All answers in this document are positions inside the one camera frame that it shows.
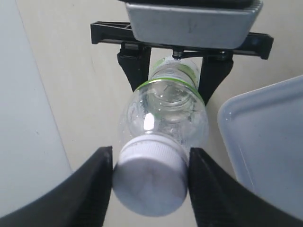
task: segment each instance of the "bottle cap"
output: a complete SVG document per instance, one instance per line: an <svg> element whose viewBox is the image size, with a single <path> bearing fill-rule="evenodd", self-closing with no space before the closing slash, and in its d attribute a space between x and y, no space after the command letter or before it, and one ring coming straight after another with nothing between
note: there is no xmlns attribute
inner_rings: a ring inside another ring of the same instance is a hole
<svg viewBox="0 0 303 227"><path fill-rule="evenodd" d="M176 211L187 195L187 156L175 141L147 134L128 142L114 169L113 190L135 213L160 217Z"/></svg>

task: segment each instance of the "clear plastic bottle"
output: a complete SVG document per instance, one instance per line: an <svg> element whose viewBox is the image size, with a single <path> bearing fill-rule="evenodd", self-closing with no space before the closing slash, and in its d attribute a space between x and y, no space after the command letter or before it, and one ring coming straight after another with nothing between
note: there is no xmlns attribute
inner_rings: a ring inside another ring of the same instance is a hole
<svg viewBox="0 0 303 227"><path fill-rule="evenodd" d="M122 114L113 189L138 214L165 216L186 198L190 148L208 139L199 75L192 61L160 60Z"/></svg>

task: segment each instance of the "black plastic bracket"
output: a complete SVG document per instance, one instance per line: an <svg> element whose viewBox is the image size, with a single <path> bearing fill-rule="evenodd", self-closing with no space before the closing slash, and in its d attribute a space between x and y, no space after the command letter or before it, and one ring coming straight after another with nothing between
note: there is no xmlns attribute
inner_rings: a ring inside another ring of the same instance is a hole
<svg viewBox="0 0 303 227"><path fill-rule="evenodd" d="M218 50L188 46L144 43L135 39L130 23L96 22L90 25L93 44L121 45L118 62L135 91L147 81L152 48L171 49L176 59L203 57L198 92L205 104L229 75L234 55L257 56L267 60L274 38L267 34L249 33L244 43L233 50Z"/></svg>

